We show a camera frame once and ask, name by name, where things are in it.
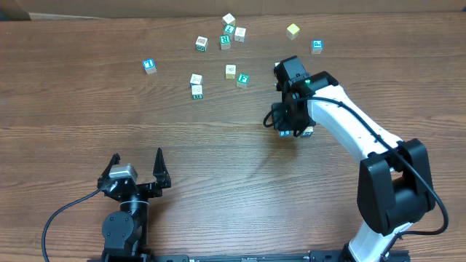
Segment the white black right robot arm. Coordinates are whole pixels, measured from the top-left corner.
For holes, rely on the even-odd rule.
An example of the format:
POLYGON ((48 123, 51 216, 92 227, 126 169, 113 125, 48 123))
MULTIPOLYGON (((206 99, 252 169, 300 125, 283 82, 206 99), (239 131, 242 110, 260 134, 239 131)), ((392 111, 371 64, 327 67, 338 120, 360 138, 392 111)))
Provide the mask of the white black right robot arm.
POLYGON ((357 205, 363 223, 342 250, 312 251, 311 261, 409 261, 397 239, 438 206, 427 149, 380 127, 328 72, 310 74, 297 56, 276 63, 282 100, 267 114, 281 136, 309 137, 322 125, 359 165, 357 205))

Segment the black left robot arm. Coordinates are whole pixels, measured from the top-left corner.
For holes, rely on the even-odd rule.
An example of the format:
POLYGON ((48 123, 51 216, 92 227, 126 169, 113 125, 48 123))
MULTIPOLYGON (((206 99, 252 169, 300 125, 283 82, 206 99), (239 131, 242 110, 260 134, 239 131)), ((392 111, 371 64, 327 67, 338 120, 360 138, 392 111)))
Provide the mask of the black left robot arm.
POLYGON ((114 154, 98 179, 98 189, 119 203, 119 210, 109 214, 102 224, 105 239, 102 261, 152 261, 148 248, 149 200, 162 196, 171 187, 162 149, 157 150, 151 183, 137 183, 138 174, 132 164, 120 164, 114 154))

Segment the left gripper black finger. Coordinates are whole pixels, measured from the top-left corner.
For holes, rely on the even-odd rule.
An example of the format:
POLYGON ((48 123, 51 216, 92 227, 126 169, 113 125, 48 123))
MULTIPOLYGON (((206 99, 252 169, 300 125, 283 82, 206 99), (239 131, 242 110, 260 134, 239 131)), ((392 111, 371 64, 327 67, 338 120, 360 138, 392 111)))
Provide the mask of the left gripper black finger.
POLYGON ((104 180, 108 179, 109 177, 109 173, 110 173, 110 170, 111 168, 116 165, 116 164, 119 164, 120 162, 120 155, 118 153, 115 153, 109 164, 107 165, 107 167, 105 168, 105 170, 102 172, 102 174, 100 175, 99 179, 98 179, 98 182, 104 182, 104 180))
POLYGON ((157 149, 157 154, 154 161, 153 176, 156 178, 156 183, 159 188, 170 188, 171 178, 167 171, 163 152, 161 148, 157 149))

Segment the blue D letter block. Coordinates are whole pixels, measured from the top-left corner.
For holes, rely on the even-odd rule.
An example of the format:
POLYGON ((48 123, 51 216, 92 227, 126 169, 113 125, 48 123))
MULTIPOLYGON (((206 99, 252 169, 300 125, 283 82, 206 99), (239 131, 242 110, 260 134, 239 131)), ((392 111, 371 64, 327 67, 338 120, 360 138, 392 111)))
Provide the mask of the blue D letter block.
POLYGON ((279 74, 279 71, 280 71, 280 63, 275 63, 274 75, 277 76, 279 74))

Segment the yellow-top wooden block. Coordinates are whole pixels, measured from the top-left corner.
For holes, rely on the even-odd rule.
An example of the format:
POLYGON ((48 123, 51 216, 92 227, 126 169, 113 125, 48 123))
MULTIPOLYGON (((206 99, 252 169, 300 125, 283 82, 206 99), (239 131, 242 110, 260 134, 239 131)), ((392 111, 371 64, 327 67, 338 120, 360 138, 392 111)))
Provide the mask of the yellow-top wooden block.
POLYGON ((302 133, 301 137, 310 137, 314 132, 313 126, 308 126, 302 133))

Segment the blue T letter block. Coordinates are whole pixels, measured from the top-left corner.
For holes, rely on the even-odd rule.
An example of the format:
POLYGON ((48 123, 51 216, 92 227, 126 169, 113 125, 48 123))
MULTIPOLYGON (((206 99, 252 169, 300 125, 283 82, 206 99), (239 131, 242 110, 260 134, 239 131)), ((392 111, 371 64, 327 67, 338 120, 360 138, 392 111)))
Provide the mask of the blue T letter block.
POLYGON ((279 136, 280 137, 288 137, 288 136, 292 136, 292 135, 293 135, 293 133, 290 130, 279 131, 279 136))

